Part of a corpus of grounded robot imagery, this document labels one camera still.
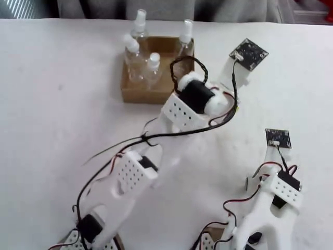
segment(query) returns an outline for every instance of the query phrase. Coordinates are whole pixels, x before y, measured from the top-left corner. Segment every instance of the white bottle cap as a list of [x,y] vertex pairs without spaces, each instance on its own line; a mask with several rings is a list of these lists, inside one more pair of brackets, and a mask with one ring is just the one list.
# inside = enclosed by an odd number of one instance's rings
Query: white bottle cap
[[151,53],[150,57],[147,62],[148,69],[152,71],[157,71],[160,67],[160,54],[158,53]]
[[179,40],[183,43],[189,43],[192,39],[193,21],[185,19],[183,32],[179,37]]
[[138,9],[136,19],[134,21],[134,30],[136,32],[143,32],[146,27],[146,11],[144,9]]
[[126,34],[124,36],[124,43],[126,48],[132,53],[136,53],[140,49],[139,43],[133,37],[131,37],[130,34]]

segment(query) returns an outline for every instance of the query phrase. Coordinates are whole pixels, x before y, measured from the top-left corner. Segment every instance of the cable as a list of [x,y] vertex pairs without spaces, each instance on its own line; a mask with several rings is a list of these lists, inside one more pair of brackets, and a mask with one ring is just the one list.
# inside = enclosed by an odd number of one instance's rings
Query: cable
[[298,169],[298,166],[297,166],[297,165],[292,165],[291,167],[288,168],[288,173],[289,173],[291,176],[293,176],[293,175],[296,173],[297,169]]
[[105,150],[103,150],[103,151],[97,153],[96,155],[93,155],[93,156],[90,157],[90,158],[89,158],[89,159],[88,159],[83,165],[86,165],[89,161],[91,161],[92,159],[94,159],[96,156],[99,156],[100,154],[102,154],[102,153],[104,153],[104,152],[106,152],[106,151],[108,151],[108,150],[110,150],[110,149],[112,149],[112,148],[114,148],[114,147],[117,147],[117,146],[120,145],[120,144],[123,144],[123,143],[128,142],[128,141],[131,141],[131,140],[140,139],[140,138],[141,138],[140,136],[137,136],[137,137],[129,138],[129,139],[124,140],[124,141],[122,141],[122,142],[118,142],[117,144],[115,144],[115,145],[113,145],[113,146],[111,146],[111,147],[108,147],[107,149],[105,149]]
[[[234,100],[234,102],[235,102],[235,99],[234,99],[233,95],[231,95],[230,93],[228,93],[228,92],[226,92],[226,91],[223,91],[223,94],[228,95],[228,96],[231,96],[231,98],[232,98],[232,99]],[[213,122],[214,120],[226,116],[226,115],[227,115],[232,109],[233,109],[233,106],[232,106],[232,107],[231,107],[226,113],[224,113],[223,115],[221,115],[221,116],[217,116],[217,117],[215,117],[215,118],[210,119],[209,122],[208,122],[208,125],[209,125],[209,126],[212,126],[212,122]]]
[[278,166],[281,168],[281,171],[283,171],[283,167],[282,167],[282,165],[281,165],[280,163],[277,163],[277,162],[275,162],[275,161],[267,161],[267,162],[261,164],[261,165],[257,168],[257,170],[254,172],[252,178],[254,178],[254,177],[259,173],[260,169],[261,169],[264,165],[266,165],[266,164],[275,164],[275,165],[278,165]]
[[281,151],[280,151],[280,148],[278,145],[275,145],[277,150],[279,151],[279,154],[281,156],[281,160],[282,160],[282,163],[283,163],[283,166],[285,167],[285,171],[288,172],[288,167],[287,167],[287,164],[286,164],[286,161],[285,161],[285,158],[283,157]]
[[56,247],[62,247],[62,246],[71,246],[71,245],[74,245],[76,242],[79,241],[80,239],[80,232],[78,231],[78,229],[73,229],[72,231],[77,231],[78,232],[78,237],[76,238],[76,241],[72,242],[72,243],[61,243],[61,244],[56,244],[56,245],[53,245],[51,247],[48,248],[48,250],[51,250],[53,248],[56,248]]
[[170,63],[170,73],[171,73],[171,79],[174,83],[174,91],[177,93],[177,94],[180,94],[181,92],[178,90],[178,79],[177,77],[175,76],[174,72],[173,72],[173,66],[177,63],[179,63],[180,61],[183,61],[183,60],[187,60],[187,59],[190,59],[192,61],[195,61],[201,68],[202,70],[204,71],[204,80],[202,82],[203,85],[205,85],[205,83],[207,82],[208,80],[208,70],[207,68],[205,67],[205,65],[200,62],[198,59],[196,59],[195,57],[193,56],[182,56],[182,57],[177,57],[174,61],[172,61]]
[[216,241],[216,242],[214,243],[214,249],[213,249],[213,250],[216,250],[217,244],[219,244],[220,242],[229,242],[229,241],[231,241],[232,239],[233,239],[233,236],[230,236],[230,238],[227,239],[227,240],[218,240],[218,241]]
[[224,210],[226,210],[228,213],[230,213],[234,216],[234,218],[235,218],[235,227],[237,226],[237,217],[231,210],[227,209],[225,207],[225,205],[230,203],[230,202],[247,202],[247,201],[251,200],[257,194],[257,192],[259,191],[259,188],[260,188],[260,185],[258,185],[257,190],[248,198],[245,198],[245,199],[229,199],[229,200],[227,200],[223,203]]

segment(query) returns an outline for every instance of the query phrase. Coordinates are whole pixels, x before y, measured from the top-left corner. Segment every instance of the white table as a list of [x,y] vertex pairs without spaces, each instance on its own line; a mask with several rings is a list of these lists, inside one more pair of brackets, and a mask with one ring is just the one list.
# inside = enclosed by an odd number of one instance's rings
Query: white table
[[[152,35],[177,36],[180,27],[148,22]],[[2,249],[46,249],[65,236],[79,190],[114,152],[82,163],[159,113],[122,103],[130,28],[118,20],[0,20]],[[195,53],[211,80],[244,38],[270,55],[240,88],[239,112],[199,135],[177,173],[144,195],[120,231],[126,249],[188,249],[204,224],[224,220],[222,202],[240,197],[264,159],[265,128],[290,131],[305,188],[294,249],[331,249],[333,27],[196,23]]]

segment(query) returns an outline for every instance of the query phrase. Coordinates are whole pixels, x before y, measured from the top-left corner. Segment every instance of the cardboard box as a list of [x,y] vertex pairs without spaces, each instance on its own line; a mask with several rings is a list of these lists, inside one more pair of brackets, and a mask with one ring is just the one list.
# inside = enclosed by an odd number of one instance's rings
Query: cardboard box
[[[175,59],[174,52],[177,37],[151,36],[148,38],[148,48],[151,53],[157,52],[161,56],[160,69],[163,70],[160,81],[150,90],[144,83],[132,83],[129,80],[127,65],[123,63],[121,78],[121,94],[126,103],[164,104],[173,91],[173,81],[170,74],[170,63]],[[188,61],[191,70],[194,70],[194,62]]]

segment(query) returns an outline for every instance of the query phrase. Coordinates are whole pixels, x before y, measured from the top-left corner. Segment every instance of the black wire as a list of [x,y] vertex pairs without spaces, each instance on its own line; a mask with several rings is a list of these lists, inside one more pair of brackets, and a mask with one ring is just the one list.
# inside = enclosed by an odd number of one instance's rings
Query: black wire
[[282,160],[283,166],[285,167],[286,172],[289,173],[289,171],[288,171],[288,166],[287,166],[287,164],[286,164],[285,158],[283,157],[283,155],[282,155],[282,153],[281,153],[281,151],[280,151],[279,146],[276,145],[276,148],[277,148],[277,150],[279,151],[279,154],[280,154],[280,156],[281,156],[281,160]]
[[208,70],[207,68],[205,67],[205,65],[200,62],[198,59],[196,59],[195,57],[193,56],[181,56],[181,57],[177,57],[174,61],[172,61],[170,63],[170,73],[171,73],[171,79],[174,83],[174,91],[177,93],[177,94],[180,94],[180,91],[178,89],[178,78],[175,76],[174,72],[173,72],[173,66],[175,64],[177,64],[178,62],[180,61],[183,61],[183,60],[187,60],[187,59],[190,59],[192,61],[195,61],[198,65],[200,65],[200,67],[202,68],[202,70],[204,71],[204,80],[202,82],[203,85],[205,85],[205,83],[207,82],[208,80]]
[[92,159],[94,159],[96,156],[99,156],[100,154],[102,154],[102,153],[104,153],[104,152],[106,152],[106,151],[108,151],[108,150],[110,150],[110,149],[112,149],[112,148],[114,148],[114,147],[117,147],[117,146],[120,145],[120,144],[123,144],[123,143],[128,142],[128,141],[131,141],[131,140],[140,139],[140,138],[141,138],[140,136],[137,136],[137,137],[133,137],[133,138],[127,139],[127,140],[122,141],[122,142],[118,142],[117,144],[115,144],[115,145],[113,145],[113,146],[111,146],[111,147],[108,147],[107,149],[105,149],[105,150],[103,150],[103,151],[97,153],[96,155],[93,155],[93,156],[90,157],[90,158],[89,158],[89,159],[88,159],[83,165],[86,165],[89,161],[91,161]]
[[[206,69],[206,67],[196,58],[192,57],[192,56],[184,56],[184,57],[179,57],[177,58],[175,61],[173,61],[171,64],[170,64],[170,70],[171,70],[171,77],[172,77],[172,81],[175,83],[175,92],[178,91],[178,83],[177,83],[177,78],[175,77],[174,73],[173,73],[173,66],[174,64],[184,60],[184,59],[191,59],[191,60],[194,60],[195,62],[197,62],[201,68],[203,69],[204,71],[204,81],[203,83],[205,84],[207,79],[208,79],[208,71]],[[215,129],[215,128],[219,128],[223,125],[225,125],[226,123],[228,123],[235,115],[236,111],[237,111],[237,103],[238,103],[238,94],[237,94],[237,84],[236,84],[236,79],[235,79],[235,65],[238,61],[235,61],[234,62],[234,65],[233,65],[233,73],[232,73],[232,84],[233,84],[233,90],[234,90],[234,98],[235,98],[235,102],[234,102],[234,105],[233,105],[233,108],[230,110],[230,112],[225,116],[225,118],[222,120],[221,123],[218,123],[216,125],[212,125],[212,126],[209,126],[209,127],[205,127],[205,128],[202,128],[202,129],[195,129],[195,130],[190,130],[190,131],[184,131],[184,132],[179,132],[179,133],[160,133],[160,134],[153,134],[153,135],[148,135],[148,136],[145,136],[145,135],[142,135],[141,136],[141,140],[139,141],[136,141],[136,142],[132,142],[126,146],[124,146],[119,152],[123,152],[125,149],[129,148],[129,147],[132,147],[134,145],[137,145],[137,144],[140,144],[142,142],[147,142],[148,140],[150,139],[153,139],[153,138],[157,138],[157,137],[171,137],[171,136],[183,136],[183,135],[190,135],[190,134],[196,134],[196,133],[201,133],[201,132],[206,132],[206,131],[209,131],[209,130],[212,130],[212,129]],[[90,159],[96,157],[97,155],[105,152],[106,150],[94,155],[93,157],[91,157]],[[82,220],[81,218],[81,213],[80,213],[80,199],[81,199],[81,196],[83,194],[83,192],[85,191],[85,189],[88,187],[88,185],[111,163],[112,161],[112,158],[107,162],[105,163],[89,180],[88,182],[83,186],[83,188],[81,189],[79,195],[78,195],[78,199],[76,200],[76,210],[77,210],[77,215],[78,215],[78,222],[80,222]],[[84,247],[84,250],[88,250],[86,244],[85,244],[85,241],[84,239],[82,238],[82,245]]]
[[218,243],[220,243],[220,242],[229,242],[232,239],[233,239],[233,236],[230,236],[230,238],[227,239],[227,240],[218,240],[218,241],[216,241],[215,244],[214,244],[214,249],[213,250],[216,250],[216,246],[217,246]]

